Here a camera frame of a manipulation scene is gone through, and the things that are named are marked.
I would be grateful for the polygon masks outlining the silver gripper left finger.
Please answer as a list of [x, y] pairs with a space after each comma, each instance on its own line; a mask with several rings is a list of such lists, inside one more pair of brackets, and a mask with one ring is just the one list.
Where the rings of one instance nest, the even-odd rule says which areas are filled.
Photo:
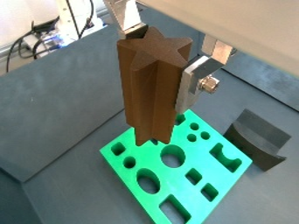
[[103, 0], [108, 13], [116, 23], [122, 39], [142, 39], [148, 25], [142, 22], [136, 0]]

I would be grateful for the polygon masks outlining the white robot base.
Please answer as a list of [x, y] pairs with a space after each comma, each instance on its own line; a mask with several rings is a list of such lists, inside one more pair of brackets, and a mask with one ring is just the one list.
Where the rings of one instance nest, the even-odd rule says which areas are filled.
[[67, 40], [78, 40], [100, 30], [103, 20], [98, 9], [104, 9], [103, 0], [56, 0], [59, 10], [58, 30]]

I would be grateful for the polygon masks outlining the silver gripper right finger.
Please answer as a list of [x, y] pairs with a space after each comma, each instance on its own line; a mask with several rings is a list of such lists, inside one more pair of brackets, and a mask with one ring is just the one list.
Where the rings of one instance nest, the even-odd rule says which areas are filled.
[[210, 35], [204, 36], [203, 55], [194, 60], [182, 72], [182, 82], [176, 97], [175, 110], [179, 114], [194, 105], [202, 92], [213, 94], [221, 81], [213, 74], [227, 64], [233, 46]]

